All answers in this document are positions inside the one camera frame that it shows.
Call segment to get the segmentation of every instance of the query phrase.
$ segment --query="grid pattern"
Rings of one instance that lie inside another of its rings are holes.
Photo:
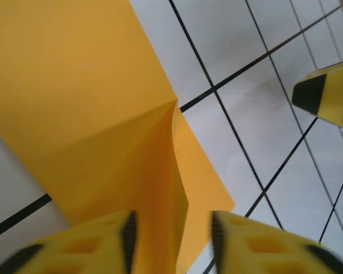
[[[131,3],[234,212],[343,256],[343,129],[289,103],[296,81],[343,61],[338,0]],[[2,260],[69,224],[1,139],[0,157]],[[189,274],[213,273],[211,250]]]

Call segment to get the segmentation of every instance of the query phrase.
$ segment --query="yellow paper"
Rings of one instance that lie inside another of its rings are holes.
[[[72,224],[138,211],[136,273],[185,273],[234,206],[176,105],[128,1],[0,0],[0,134]]]

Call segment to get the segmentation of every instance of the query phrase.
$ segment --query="black line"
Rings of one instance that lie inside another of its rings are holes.
[[[258,30],[258,33],[259,33],[259,36],[260,36],[262,42],[263,42],[265,51],[268,53],[269,50],[268,50],[267,44],[266,44],[266,42],[265,42],[265,40],[264,40],[263,34],[262,34],[262,32],[261,32],[259,26],[258,26],[258,22],[257,22],[257,20],[256,20],[256,18],[255,18],[255,16],[254,16],[254,14],[253,14],[253,10],[252,10],[252,8],[251,8],[250,5],[249,5],[248,0],[245,0],[245,3],[246,3],[246,5],[247,5],[247,7],[248,7],[248,9],[249,9],[250,15],[251,15],[252,18],[253,18],[254,24],[255,24],[255,26],[256,26],[256,28],[257,28],[257,30]],[[269,59],[270,59],[270,62],[272,63],[272,65],[273,65],[273,67],[274,67],[274,70],[275,70],[275,72],[276,72],[276,75],[278,76],[278,78],[279,78],[279,80],[280,80],[281,87],[282,87],[283,90],[284,90],[284,86],[283,86],[283,84],[282,84],[281,78],[280,78],[280,76],[279,76],[279,74],[278,74],[278,71],[276,70],[276,67],[275,67],[275,65],[274,65],[274,63],[273,63],[272,57],[271,57],[270,55],[269,55]],[[260,188],[261,188],[261,191],[264,192],[264,187],[263,187],[263,185],[261,184],[260,181],[258,181],[258,184],[259,184],[259,186],[260,186]],[[266,201],[267,201],[267,204],[268,204],[268,206],[269,206],[269,208],[270,208],[270,211],[272,212],[273,217],[275,218],[275,220],[276,220],[278,226],[279,226],[281,229],[284,230],[284,228],[283,228],[283,226],[282,226],[282,223],[281,223],[280,219],[278,218],[278,215],[277,215],[276,211],[274,210],[273,205],[272,205],[272,203],[270,202],[270,200],[269,200],[269,198],[268,198],[268,195],[265,194],[264,197],[265,197],[265,199],[266,199]]]
[[[250,214],[252,214],[253,210],[257,207],[258,203],[260,202],[260,200],[264,197],[264,195],[266,194],[266,192],[268,191],[268,189],[272,186],[273,182],[276,180],[276,178],[278,177],[278,175],[281,173],[281,171],[284,169],[284,167],[286,166],[287,162],[289,161],[289,159],[291,159],[292,155],[295,153],[295,151],[298,149],[298,147],[300,146],[300,144],[302,143],[302,141],[305,139],[305,137],[307,136],[307,134],[309,133],[309,131],[312,129],[312,127],[314,126],[315,122],[317,121],[318,117],[315,117],[314,121],[312,121],[312,123],[309,125],[308,129],[304,132],[304,134],[302,134],[302,136],[300,137],[299,141],[297,142],[297,144],[293,147],[293,149],[291,150],[291,152],[289,153],[289,155],[287,156],[287,158],[284,160],[284,162],[281,164],[281,166],[278,168],[278,170],[276,171],[276,173],[273,175],[272,179],[269,181],[269,183],[267,184],[267,186],[264,188],[264,191],[258,196],[257,200],[253,203],[253,205],[251,206],[251,208],[248,210],[247,214],[245,215],[246,217],[249,217]]]
[[[338,63],[335,63],[335,64],[330,65],[330,66],[327,66],[327,67],[323,67],[323,68],[321,68],[320,70],[328,69],[328,68],[330,68],[330,67],[334,67],[334,66],[339,65],[339,64],[342,64],[342,63],[343,63],[343,61],[338,62]]]
[[[234,72],[232,75],[230,75],[229,77],[225,78],[224,80],[220,81],[219,83],[217,83],[216,85],[214,85],[214,87],[216,88],[216,90],[218,90],[219,88],[223,87],[224,85],[226,85],[227,83],[229,83],[230,81],[232,81],[233,79],[235,79],[236,77],[238,77],[239,75],[241,75],[242,73],[244,73],[245,71],[247,71],[248,69],[250,69],[251,67],[253,67],[254,65],[256,65],[257,63],[259,63],[260,61],[262,61],[264,58],[268,57],[270,54],[274,53],[275,51],[279,50],[280,48],[282,48],[283,46],[287,45],[289,42],[291,42],[293,39],[299,37],[301,34],[303,34],[304,32],[306,32],[307,30],[311,29],[313,26],[315,26],[317,23],[323,21],[326,17],[330,16],[331,14],[335,13],[338,9],[340,9],[341,7],[337,7],[334,10],[332,10],[331,12],[329,12],[327,15],[324,15],[323,17],[321,17],[320,19],[316,20],[315,22],[313,22],[312,24],[310,24],[309,26],[305,27],[304,29],[300,30],[297,34],[291,36],[290,38],[288,38],[287,40],[283,41],[281,44],[279,44],[278,46],[272,48],[271,50],[269,50],[267,53],[263,54],[262,56],[258,57],[257,59],[255,59],[254,61],[250,62],[248,65],[246,65],[245,67],[241,68],[240,70]],[[194,47],[194,44],[192,42],[192,40],[190,40],[191,42],[191,46],[193,48],[193,51],[196,50],[196,48]],[[202,59],[200,57],[200,55],[195,52],[198,61],[200,62],[202,69],[204,70],[206,76],[208,75],[208,72],[206,70],[206,67],[204,66]],[[183,108],[183,111],[186,111],[187,109],[193,107],[196,103],[200,102],[201,100],[196,100],[196,98],[192,99],[190,102],[188,102],[187,104],[183,105],[181,107],[181,109]]]
[[[0,223],[0,235],[3,234],[8,229],[15,226],[17,223],[40,209],[41,207],[48,204],[50,201],[52,201],[51,197],[48,194],[44,194],[42,197],[37,199],[36,201],[32,202],[31,204],[27,205],[22,210],[18,211],[14,215],[7,218],[5,221]]]
[[[209,90],[206,90],[204,93],[202,93],[201,95],[197,96],[192,101],[189,101],[187,104],[181,106],[180,110],[182,112],[185,112],[186,110],[190,109],[195,104],[197,104],[199,101],[205,99],[208,95],[212,94],[215,90],[216,89],[214,87],[210,88]]]
[[[178,19],[178,21],[179,21],[179,24],[181,25],[181,27],[182,27],[182,29],[183,29],[183,31],[184,31],[184,34],[185,34],[185,36],[187,37],[188,42],[190,43],[190,46],[192,47],[192,50],[193,50],[194,54],[196,55],[196,57],[197,57],[197,59],[198,59],[200,65],[201,65],[201,67],[202,67],[202,69],[203,69],[203,71],[204,71],[204,73],[205,73],[205,75],[206,75],[206,77],[207,77],[208,82],[210,83],[211,87],[213,87],[213,82],[212,82],[212,80],[211,80],[211,77],[210,77],[210,75],[209,75],[209,73],[208,73],[208,71],[207,71],[207,69],[206,69],[205,64],[204,64],[203,61],[202,61],[202,58],[201,58],[200,54],[199,54],[198,51],[197,51],[196,46],[194,45],[194,43],[193,43],[193,41],[192,41],[192,39],[191,39],[191,37],[190,37],[188,31],[187,31],[187,28],[186,28],[185,25],[184,25],[183,19],[182,19],[182,17],[180,16],[177,7],[176,7],[175,4],[174,4],[174,1],[173,1],[173,0],[169,0],[169,3],[170,3],[170,5],[171,5],[171,7],[172,7],[172,9],[173,9],[173,11],[174,11],[174,13],[175,13],[175,15],[177,16],[177,19]]]
[[[340,198],[340,196],[341,196],[341,194],[342,194],[342,190],[343,190],[343,183],[342,183],[341,189],[339,190],[339,193],[338,193],[338,195],[337,195],[336,201],[335,201],[334,204],[333,204],[333,207],[332,207],[332,210],[331,210],[331,212],[330,212],[330,214],[329,214],[329,217],[328,217],[328,219],[327,219],[327,221],[326,221],[326,224],[325,224],[325,226],[324,226],[324,229],[323,229],[322,234],[321,234],[320,239],[319,239],[319,243],[321,243],[321,240],[322,240],[322,238],[324,237],[324,233],[325,233],[325,231],[326,231],[326,229],[327,229],[327,227],[328,227],[330,218],[332,217],[333,212],[334,212],[334,210],[335,210],[335,208],[336,208],[336,205],[337,205],[337,203],[338,203],[338,200],[339,200],[339,198]]]
[[[211,88],[210,88],[210,89],[208,89],[207,91],[205,91],[205,92],[202,93],[201,95],[197,96],[196,98],[194,98],[193,100],[191,100],[191,101],[188,102],[187,104],[183,105],[183,106],[180,108],[180,110],[181,110],[182,112],[184,112],[184,111],[188,110],[189,108],[191,108],[192,106],[194,106],[195,104],[197,104],[198,102],[200,102],[201,100],[203,100],[204,98],[206,98],[207,96],[209,96],[210,94],[215,93],[215,95],[216,95],[216,97],[217,97],[217,100],[218,100],[218,102],[219,102],[219,104],[220,104],[220,106],[221,106],[221,108],[222,108],[222,110],[223,110],[223,112],[224,112],[224,114],[225,114],[225,116],[226,116],[226,118],[227,118],[227,120],[228,120],[228,122],[229,122],[229,124],[230,124],[230,126],[231,126],[231,128],[232,128],[232,130],[233,130],[233,132],[234,132],[234,135],[235,135],[236,139],[238,140],[238,143],[239,143],[239,145],[240,145],[240,147],[241,147],[241,150],[243,151],[243,153],[244,153],[244,155],[245,155],[245,157],[246,157],[246,159],[247,159],[247,161],[248,161],[248,164],[249,164],[249,166],[250,166],[250,169],[253,171],[253,174],[254,174],[254,176],[255,176],[255,178],[256,178],[256,180],[257,180],[257,182],[258,182],[258,184],[259,184],[261,190],[263,191],[264,187],[263,187],[263,185],[262,185],[262,183],[261,183],[261,181],[260,181],[260,179],[259,179],[259,177],[258,177],[257,172],[255,171],[255,169],[254,169],[254,167],[253,167],[253,163],[252,163],[252,161],[250,160],[250,157],[248,156],[248,153],[246,152],[245,147],[244,147],[244,145],[243,145],[242,142],[241,142],[241,139],[240,139],[240,137],[239,137],[239,135],[238,135],[238,133],[237,133],[237,130],[235,129],[235,127],[234,127],[234,125],[233,125],[233,123],[232,123],[232,120],[231,120],[231,118],[230,118],[228,112],[226,111],[226,108],[225,108],[225,106],[224,106],[224,104],[223,104],[223,102],[222,102],[222,100],[221,100],[219,94],[217,93],[218,86],[214,86],[214,84],[213,84],[213,82],[212,82],[212,79],[211,79],[211,77],[210,77],[210,75],[209,75],[209,73],[208,73],[208,71],[207,71],[207,69],[206,69],[206,67],[205,67],[205,65],[204,65],[204,63],[203,63],[203,61],[202,61],[202,58],[201,58],[201,56],[199,55],[199,53],[198,53],[198,51],[197,51],[197,49],[196,49],[196,46],[194,45],[194,42],[193,42],[192,38],[190,37],[190,35],[189,35],[188,31],[187,31],[187,28],[186,28],[186,26],[184,25],[184,22],[183,22],[183,20],[182,20],[180,14],[179,14],[179,11],[178,11],[177,7],[175,6],[173,0],[169,0],[169,2],[170,2],[170,5],[171,5],[171,7],[172,7],[172,9],[173,9],[173,11],[174,11],[174,13],[175,13],[175,15],[176,15],[176,17],[177,17],[179,23],[180,23],[180,25],[181,25],[183,31],[184,31],[184,34],[186,35],[186,37],[187,37],[187,39],[188,39],[188,41],[189,41],[189,43],[190,43],[190,45],[191,45],[191,47],[192,47],[193,52],[195,53],[195,55],[196,55],[196,57],[197,57],[197,59],[198,59],[200,65],[201,65],[201,67],[202,67],[202,69],[203,69],[203,71],[204,71],[204,73],[205,73],[205,75],[206,75],[206,77],[207,77],[207,79],[208,79],[210,85],[211,85]],[[255,61],[253,61],[252,63],[250,63],[250,65],[248,65],[248,66],[246,66],[245,68],[243,68],[242,70],[240,70],[240,71],[238,72],[238,74],[234,74],[234,78],[237,77],[238,75],[242,74],[244,71],[248,70],[248,69],[251,68],[252,66],[254,66],[256,63],[258,63],[258,62],[260,62],[261,60],[263,60],[265,57],[266,57],[266,56],[262,56],[262,57],[256,59]],[[272,206],[272,204],[271,204],[269,198],[268,198],[267,196],[266,196],[265,198],[266,198],[266,200],[267,200],[268,206],[270,207],[270,209],[271,209],[271,211],[272,211],[272,213],[273,213],[274,218],[275,218],[276,221],[277,221],[277,224],[280,226],[281,229],[283,229],[283,226],[282,226],[280,220],[278,219],[278,216],[277,216],[276,212],[274,211],[273,206]]]
[[[293,9],[293,11],[294,11],[294,13],[295,13],[296,21],[297,21],[298,25],[300,26],[300,30],[302,30],[302,25],[301,25],[301,23],[300,23],[300,20],[299,20],[299,18],[298,18],[298,15],[297,15],[297,12],[296,12],[296,10],[295,10],[295,8],[294,8],[294,5],[293,5],[293,3],[292,3],[292,0],[290,0],[290,4],[291,4],[291,7],[292,7],[292,9]],[[319,1],[319,4],[320,4],[322,13],[325,15],[325,10],[324,10],[324,7],[323,7],[323,5],[322,5],[321,0]],[[340,60],[339,63],[342,63],[343,60],[342,60],[342,58],[341,58],[341,54],[340,54],[340,52],[339,52],[339,48],[338,48],[337,42],[336,42],[336,40],[335,40],[335,38],[334,38],[332,29],[331,29],[331,27],[330,27],[329,20],[328,20],[327,18],[325,18],[325,20],[326,20],[326,24],[327,24],[327,26],[328,26],[328,29],[329,29],[329,31],[330,31],[330,36],[332,37],[334,46],[335,46],[335,48],[336,48],[337,55],[338,55],[339,60]],[[311,51],[311,48],[310,48],[310,46],[309,46],[309,42],[308,42],[308,40],[307,40],[307,38],[306,38],[305,33],[303,33],[302,36],[303,36],[303,38],[304,38],[306,47],[307,47],[308,50],[309,50],[309,54],[310,54],[310,57],[311,57],[311,59],[312,59],[312,61],[313,61],[315,70],[318,70],[318,66],[317,66],[316,61],[315,61],[315,59],[314,59],[314,55],[313,55],[313,53],[312,53],[312,51]],[[342,137],[342,140],[343,140],[343,132],[342,132],[341,128],[338,128],[338,130],[339,130],[339,132],[340,132],[340,134],[341,134],[341,137]],[[328,188],[326,187],[326,184],[325,184],[325,182],[324,182],[324,178],[323,178],[322,175],[321,175],[319,166],[318,166],[317,163],[316,163],[315,157],[314,157],[314,155],[313,155],[313,153],[312,153],[312,151],[311,151],[311,149],[310,149],[310,146],[309,146],[309,144],[308,144],[308,142],[307,142],[306,139],[305,139],[305,144],[306,144],[306,146],[307,146],[307,148],[308,148],[308,150],[309,150],[310,157],[311,157],[311,159],[312,159],[312,161],[313,161],[313,163],[314,163],[315,169],[316,169],[316,171],[317,171],[317,173],[318,173],[318,175],[319,175],[321,184],[323,185],[324,190],[325,190],[325,192],[326,192],[326,195],[327,195],[328,198],[329,198],[330,205],[331,205],[332,207],[334,207],[334,203],[333,203],[333,200],[332,200],[332,198],[331,198],[331,196],[330,196],[329,190],[328,190]],[[335,216],[337,217],[337,220],[338,220],[338,222],[339,222],[340,228],[341,228],[341,230],[342,230],[342,232],[343,232],[343,223],[342,223],[342,221],[341,221],[341,219],[340,219],[340,217],[339,217],[339,215],[338,215],[338,213],[337,213],[337,211],[336,211],[335,209],[334,209],[334,214],[335,214]]]
[[[317,121],[318,117],[316,117],[314,119],[314,121],[312,121],[312,123],[309,125],[308,129],[304,132],[304,134],[302,134],[302,137],[300,137],[299,141],[297,142],[297,144],[294,146],[294,148],[292,149],[292,151],[290,152],[290,154],[287,156],[286,160],[282,163],[282,165],[279,167],[279,169],[277,170],[277,172],[273,175],[272,179],[269,181],[268,185],[264,188],[264,190],[262,191],[262,193],[260,193],[260,195],[258,196],[258,198],[254,201],[253,205],[250,207],[250,209],[248,210],[248,212],[244,215],[245,217],[249,217],[253,210],[257,207],[258,203],[261,201],[261,199],[266,196],[266,192],[267,190],[271,187],[271,185],[273,184],[273,182],[275,181],[275,179],[277,178],[278,174],[283,170],[283,168],[285,167],[285,165],[287,164],[288,160],[292,157],[292,155],[294,154],[294,152],[296,151],[296,149],[298,148],[298,146],[302,143],[302,141],[305,139],[306,135],[309,133],[309,131],[312,129],[313,125],[315,124],[315,122]],[[211,269],[213,268],[214,265],[214,259],[211,260],[211,262],[209,263],[209,265],[207,266],[207,268],[203,271],[202,274],[208,274]]]

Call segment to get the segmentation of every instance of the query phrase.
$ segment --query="folded paper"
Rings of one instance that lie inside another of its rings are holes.
[[[139,214],[135,273],[185,273],[234,203],[125,0],[0,0],[0,134],[72,224]]]

